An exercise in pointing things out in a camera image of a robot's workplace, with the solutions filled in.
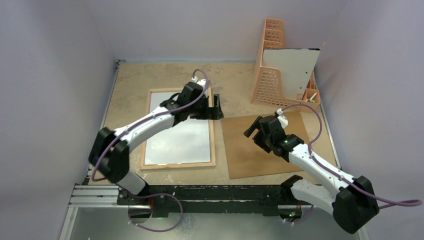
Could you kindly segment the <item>brown cardboard backing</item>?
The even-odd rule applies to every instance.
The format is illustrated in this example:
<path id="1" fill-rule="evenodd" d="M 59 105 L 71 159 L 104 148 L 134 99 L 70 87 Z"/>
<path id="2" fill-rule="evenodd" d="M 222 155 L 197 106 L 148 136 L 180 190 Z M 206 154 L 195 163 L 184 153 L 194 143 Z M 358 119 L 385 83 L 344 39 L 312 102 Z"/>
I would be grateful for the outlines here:
<path id="1" fill-rule="evenodd" d="M 291 111 L 284 115 L 289 121 L 289 125 L 285 129 L 287 133 L 297 135 L 305 143 L 318 134 L 319 122 L 315 114 Z M 257 116 L 226 117 L 221 121 L 230 179 L 230 183 L 223 184 L 275 185 L 282 183 L 292 175 L 302 176 L 313 183 L 317 182 L 299 167 L 272 153 L 263 151 L 251 138 L 243 135 Z M 320 138 L 313 144 L 313 150 L 329 163 L 336 163 L 325 124 Z"/>

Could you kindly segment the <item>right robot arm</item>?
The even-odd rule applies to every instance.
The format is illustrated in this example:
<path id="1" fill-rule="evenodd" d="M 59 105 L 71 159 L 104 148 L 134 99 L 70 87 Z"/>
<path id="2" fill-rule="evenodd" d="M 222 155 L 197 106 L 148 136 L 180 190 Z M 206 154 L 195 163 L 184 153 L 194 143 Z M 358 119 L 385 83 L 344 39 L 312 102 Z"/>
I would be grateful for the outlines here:
<path id="1" fill-rule="evenodd" d="M 354 234 L 379 212 L 371 182 L 364 176 L 356 178 L 324 161 L 295 134 L 286 134 L 288 120 L 284 116 L 258 116 L 243 133 L 267 153 L 281 157 L 314 177 L 312 184 L 293 175 L 281 184 L 280 196 L 288 204 L 296 200 L 318 207 L 334 218 L 347 233 Z"/>

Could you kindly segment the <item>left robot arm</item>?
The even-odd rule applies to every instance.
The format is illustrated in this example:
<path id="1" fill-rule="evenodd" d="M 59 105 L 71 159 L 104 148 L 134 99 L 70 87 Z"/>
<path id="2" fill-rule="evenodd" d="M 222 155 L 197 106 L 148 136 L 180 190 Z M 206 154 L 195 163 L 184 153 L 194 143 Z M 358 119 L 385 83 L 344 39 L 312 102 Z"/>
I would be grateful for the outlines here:
<path id="1" fill-rule="evenodd" d="M 144 117 L 124 127 L 111 130 L 104 127 L 97 133 L 88 162 L 93 166 L 91 179 L 96 173 L 127 190 L 138 205 L 149 199 L 149 184 L 130 168 L 131 152 L 154 135 L 173 128 L 187 119 L 220 120 L 224 117 L 219 94 L 213 94 L 210 106 L 209 81 L 190 81 L 181 91 L 163 100 Z"/>

